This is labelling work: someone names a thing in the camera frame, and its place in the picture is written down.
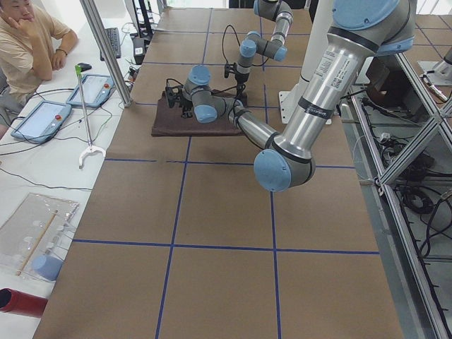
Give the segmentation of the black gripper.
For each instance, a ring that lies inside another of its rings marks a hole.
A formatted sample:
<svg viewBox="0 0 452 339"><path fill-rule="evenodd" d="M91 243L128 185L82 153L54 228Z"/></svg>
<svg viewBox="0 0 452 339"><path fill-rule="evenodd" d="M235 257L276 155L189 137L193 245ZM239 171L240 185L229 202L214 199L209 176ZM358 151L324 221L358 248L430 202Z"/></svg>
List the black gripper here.
<svg viewBox="0 0 452 339"><path fill-rule="evenodd" d="M182 109L181 118L183 119L190 119L193 117L193 102L187 98L187 94L184 92L184 90L178 91L179 95L179 106Z"/></svg>
<svg viewBox="0 0 452 339"><path fill-rule="evenodd" d="M235 98L239 101L247 101L247 93L245 91L246 82L249 79L249 73L235 73L235 80L237 82L236 85L236 96Z"/></svg>

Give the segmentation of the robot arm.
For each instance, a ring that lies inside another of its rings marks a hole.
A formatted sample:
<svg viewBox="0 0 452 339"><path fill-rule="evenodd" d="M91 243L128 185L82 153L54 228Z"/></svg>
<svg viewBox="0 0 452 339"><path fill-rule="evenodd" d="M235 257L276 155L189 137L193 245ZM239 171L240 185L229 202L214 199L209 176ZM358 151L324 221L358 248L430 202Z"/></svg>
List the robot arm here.
<svg viewBox="0 0 452 339"><path fill-rule="evenodd" d="M256 54L275 61L283 61L287 54L285 41L293 22L293 13L285 1L255 1L254 14L275 23L271 38L267 40L256 31L250 31L239 46L237 62L230 73L237 82L236 97L243 98L246 82Z"/></svg>
<svg viewBox="0 0 452 339"><path fill-rule="evenodd" d="M278 132L258 120L238 97L212 94L210 71L194 66L177 98L202 124L226 117L260 148L254 174L268 191L285 191L315 173L311 148L335 106L370 57L404 52L414 41L415 1L320 1L309 40L319 49L316 67L297 89L297 104Z"/></svg>

